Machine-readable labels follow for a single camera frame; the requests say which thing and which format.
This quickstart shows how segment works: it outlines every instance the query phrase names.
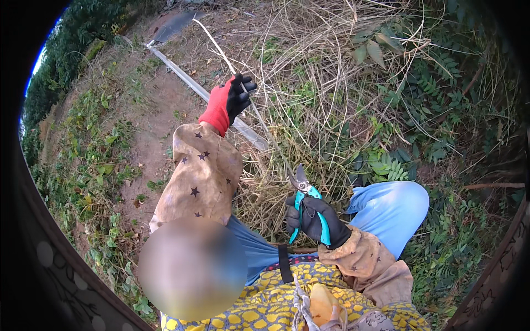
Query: person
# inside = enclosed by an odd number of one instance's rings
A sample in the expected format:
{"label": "person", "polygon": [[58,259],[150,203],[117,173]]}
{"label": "person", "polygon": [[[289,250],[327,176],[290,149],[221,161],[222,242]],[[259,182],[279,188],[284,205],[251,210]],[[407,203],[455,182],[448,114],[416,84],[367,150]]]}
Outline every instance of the person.
{"label": "person", "polygon": [[268,244],[232,215],[232,197],[243,170],[242,156],[223,139],[235,117],[250,105],[256,89],[236,74],[215,87],[197,124],[173,135],[175,171],[149,224],[151,233],[174,219],[206,218],[226,226],[247,259],[245,287],[224,313],[183,321],[161,312],[162,330],[429,330],[412,304],[413,278],[399,260],[429,207],[426,190],[413,182],[386,182],[354,188],[345,224],[325,201],[306,197],[302,221],[294,197],[286,200],[287,229],[319,240],[329,224],[330,245],[314,254],[293,255]]}

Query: star pattern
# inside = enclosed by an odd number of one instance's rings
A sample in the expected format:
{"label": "star pattern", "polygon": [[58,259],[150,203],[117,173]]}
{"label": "star pattern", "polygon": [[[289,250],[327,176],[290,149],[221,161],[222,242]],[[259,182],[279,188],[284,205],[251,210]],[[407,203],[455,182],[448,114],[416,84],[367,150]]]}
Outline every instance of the star pattern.
{"label": "star pattern", "polygon": [[197,197],[197,194],[199,194],[200,192],[197,190],[197,187],[195,186],[195,188],[191,188],[191,194],[190,195],[194,195],[195,198]]}

